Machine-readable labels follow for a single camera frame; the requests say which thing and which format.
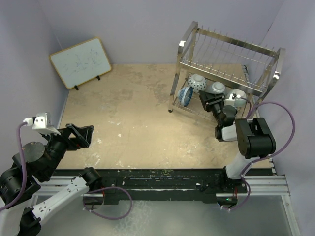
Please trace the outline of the grey hexagon red-rim bowl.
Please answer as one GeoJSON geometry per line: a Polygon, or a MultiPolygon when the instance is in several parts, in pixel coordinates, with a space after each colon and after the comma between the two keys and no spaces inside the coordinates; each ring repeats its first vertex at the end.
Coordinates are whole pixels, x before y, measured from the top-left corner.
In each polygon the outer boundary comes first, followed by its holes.
{"type": "Polygon", "coordinates": [[[204,91],[210,94],[225,93],[225,85],[220,82],[213,82],[207,85],[204,91]]]}

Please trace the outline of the dark blue patterned bowl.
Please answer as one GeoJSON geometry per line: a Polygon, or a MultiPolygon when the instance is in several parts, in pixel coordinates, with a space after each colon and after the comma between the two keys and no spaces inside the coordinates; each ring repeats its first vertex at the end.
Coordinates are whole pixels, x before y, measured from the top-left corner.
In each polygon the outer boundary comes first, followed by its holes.
{"type": "Polygon", "coordinates": [[[207,82],[205,77],[201,75],[192,74],[188,78],[188,86],[191,86],[193,88],[193,92],[199,92],[201,90],[204,90],[206,84],[207,82]]]}

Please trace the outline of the blue floral rim bowl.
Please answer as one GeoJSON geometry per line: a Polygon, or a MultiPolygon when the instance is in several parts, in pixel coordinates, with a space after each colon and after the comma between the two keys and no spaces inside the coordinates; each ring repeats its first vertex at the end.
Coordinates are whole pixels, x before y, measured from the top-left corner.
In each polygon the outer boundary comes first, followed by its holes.
{"type": "Polygon", "coordinates": [[[179,102],[183,107],[187,107],[188,104],[190,103],[192,95],[193,87],[187,86],[183,87],[181,90],[178,91],[177,98],[179,99],[179,102]]]}

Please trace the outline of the mint green bowl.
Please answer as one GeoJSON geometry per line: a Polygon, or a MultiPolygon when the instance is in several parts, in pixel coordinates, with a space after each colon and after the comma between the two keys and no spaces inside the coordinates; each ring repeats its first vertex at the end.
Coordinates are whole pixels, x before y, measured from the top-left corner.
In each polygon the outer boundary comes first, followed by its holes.
{"type": "Polygon", "coordinates": [[[235,108],[241,108],[246,105],[247,95],[239,89],[231,90],[225,97],[224,104],[235,108]]]}

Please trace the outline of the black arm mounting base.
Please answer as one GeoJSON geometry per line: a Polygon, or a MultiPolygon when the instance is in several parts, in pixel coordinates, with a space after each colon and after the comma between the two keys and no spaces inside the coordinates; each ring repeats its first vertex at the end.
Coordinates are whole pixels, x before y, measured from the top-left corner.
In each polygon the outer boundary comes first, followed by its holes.
{"type": "Polygon", "coordinates": [[[225,169],[100,169],[85,168],[81,176],[103,204],[119,201],[201,201],[237,203],[246,193],[243,180],[228,179],[225,169]]]}

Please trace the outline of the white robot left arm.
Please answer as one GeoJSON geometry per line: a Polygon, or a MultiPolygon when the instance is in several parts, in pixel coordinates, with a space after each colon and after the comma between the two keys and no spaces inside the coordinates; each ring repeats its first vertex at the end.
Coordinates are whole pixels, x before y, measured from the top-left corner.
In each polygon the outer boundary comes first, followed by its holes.
{"type": "Polygon", "coordinates": [[[40,183],[48,182],[67,151],[88,148],[94,126],[67,124],[56,134],[43,134],[48,143],[21,142],[21,128],[16,129],[19,152],[13,156],[11,168],[0,176],[0,234],[2,236],[35,236],[42,225],[80,194],[95,193],[101,188],[101,176],[92,168],[71,180],[70,184],[41,204],[29,207],[40,183]]]}

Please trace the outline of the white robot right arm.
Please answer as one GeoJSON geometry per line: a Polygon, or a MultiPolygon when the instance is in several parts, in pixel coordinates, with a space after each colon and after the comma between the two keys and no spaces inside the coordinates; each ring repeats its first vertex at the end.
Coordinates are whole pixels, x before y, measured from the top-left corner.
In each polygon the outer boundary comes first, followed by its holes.
{"type": "Polygon", "coordinates": [[[276,150],[276,141],[264,118],[236,118],[239,102],[249,101],[237,93],[226,97],[223,93],[199,92],[199,98],[205,111],[211,112],[217,126],[215,138],[220,142],[236,141],[238,154],[225,167],[226,176],[219,180],[223,192],[231,192],[236,180],[241,179],[254,161],[268,157],[276,150]]]}

